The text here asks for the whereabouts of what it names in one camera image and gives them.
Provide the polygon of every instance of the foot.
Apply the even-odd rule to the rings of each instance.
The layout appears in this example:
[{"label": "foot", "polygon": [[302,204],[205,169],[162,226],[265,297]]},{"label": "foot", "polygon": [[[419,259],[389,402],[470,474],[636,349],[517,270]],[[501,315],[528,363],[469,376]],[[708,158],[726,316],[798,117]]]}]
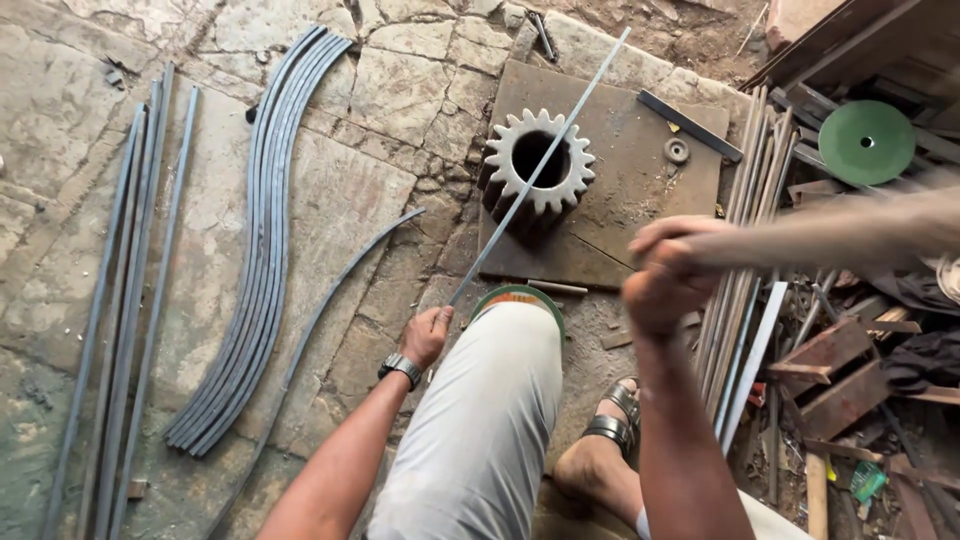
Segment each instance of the foot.
[{"label": "foot", "polygon": [[[623,379],[620,384],[630,389],[635,399],[639,398],[634,380]],[[620,407],[607,399],[601,400],[594,412],[594,416],[601,414],[628,422]],[[608,488],[607,480],[622,475],[624,468],[630,466],[616,443],[603,435],[585,435],[560,456],[552,476],[564,495],[597,501],[603,499]]]}]

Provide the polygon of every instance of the cracked stone floor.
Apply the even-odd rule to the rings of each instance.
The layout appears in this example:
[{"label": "cracked stone floor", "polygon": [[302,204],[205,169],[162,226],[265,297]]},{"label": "cracked stone floor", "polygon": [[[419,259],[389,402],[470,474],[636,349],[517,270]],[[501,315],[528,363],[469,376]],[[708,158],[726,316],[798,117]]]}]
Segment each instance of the cracked stone floor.
[{"label": "cracked stone floor", "polygon": [[[178,65],[165,167],[174,165],[180,148],[188,89],[197,85],[203,95],[134,470],[151,486],[144,500],[131,505],[124,538],[201,535],[246,465],[264,427],[263,411],[314,304],[371,236],[406,209],[427,208],[367,257],[315,331],[278,429],[228,517],[230,538],[251,538],[304,460],[375,383],[375,368],[396,346],[406,319],[441,305],[475,257],[472,171],[503,62],[526,61],[589,79],[613,43],[582,22],[547,12],[545,26],[560,56],[557,64],[547,63],[525,13],[502,0],[4,2],[0,537],[33,538],[39,530],[119,150],[135,104],[147,98],[150,80],[159,77],[165,61]],[[357,44],[327,73],[299,131],[280,339],[229,435],[207,458],[195,460],[169,451],[160,433],[197,386],[232,314],[246,219],[250,128],[244,111],[258,99],[286,45],[311,23]],[[123,63],[123,89],[106,83],[105,57]],[[739,139],[748,99],[728,86],[629,46],[604,82],[726,108],[732,138]],[[162,189],[151,260],[159,259],[168,210],[169,193]],[[490,288],[477,282],[468,290],[451,343],[470,303]],[[608,324],[622,322],[615,296],[564,302],[572,339],[564,351],[564,404],[549,462],[579,435],[601,389],[632,364],[628,349],[604,352],[599,345]],[[97,379],[95,372],[91,381]],[[400,414],[383,474],[421,395],[411,395]],[[95,391],[87,397],[89,406]],[[72,455],[64,534],[79,498],[85,427]],[[535,537],[629,536],[622,528],[561,517],[567,515],[562,497],[548,484],[541,492]]]}]

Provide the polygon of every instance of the wristwatch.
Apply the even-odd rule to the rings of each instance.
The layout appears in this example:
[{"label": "wristwatch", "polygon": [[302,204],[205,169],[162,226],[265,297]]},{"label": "wristwatch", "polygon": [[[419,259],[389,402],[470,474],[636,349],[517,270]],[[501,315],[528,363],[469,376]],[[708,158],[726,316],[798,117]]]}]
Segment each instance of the wristwatch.
[{"label": "wristwatch", "polygon": [[416,390],[417,385],[420,384],[420,368],[410,358],[400,353],[387,356],[387,359],[383,360],[383,365],[380,366],[380,371],[376,372],[376,376],[383,379],[392,371],[402,371],[407,376],[410,380],[411,392]]}]

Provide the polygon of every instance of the man's hand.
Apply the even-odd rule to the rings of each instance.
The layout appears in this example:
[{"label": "man's hand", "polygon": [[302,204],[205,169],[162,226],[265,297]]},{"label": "man's hand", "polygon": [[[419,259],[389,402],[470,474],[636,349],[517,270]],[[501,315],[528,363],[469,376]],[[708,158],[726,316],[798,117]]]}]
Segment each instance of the man's hand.
[{"label": "man's hand", "polygon": [[426,371],[444,349],[452,318],[453,306],[447,306],[432,307],[410,319],[400,337],[400,353],[410,358],[421,372]]},{"label": "man's hand", "polygon": [[640,229],[630,250],[645,256],[643,267],[623,283],[620,296],[636,331],[648,335],[672,333],[685,314],[700,307],[720,281],[690,263],[690,249],[679,236],[715,233],[732,225],[706,216],[678,215]]}]

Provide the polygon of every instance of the black sandal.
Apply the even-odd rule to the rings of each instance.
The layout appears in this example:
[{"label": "black sandal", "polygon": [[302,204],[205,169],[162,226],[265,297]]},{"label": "black sandal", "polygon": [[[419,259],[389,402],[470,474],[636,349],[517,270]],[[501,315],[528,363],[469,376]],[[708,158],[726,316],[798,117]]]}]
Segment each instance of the black sandal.
[{"label": "black sandal", "polygon": [[604,391],[603,395],[600,396],[600,399],[597,401],[597,405],[599,406],[600,402],[604,400],[614,402],[616,406],[620,407],[620,410],[627,415],[629,425],[627,422],[610,414],[596,414],[590,419],[587,428],[580,437],[583,438],[587,435],[602,435],[607,437],[616,443],[624,459],[626,459],[630,454],[630,450],[633,449],[640,438],[640,403],[634,395],[636,391],[634,390],[632,392],[629,388],[621,384],[620,382],[622,380],[632,380],[636,383],[636,387],[640,388],[639,377],[621,378],[607,387],[607,390]]}]

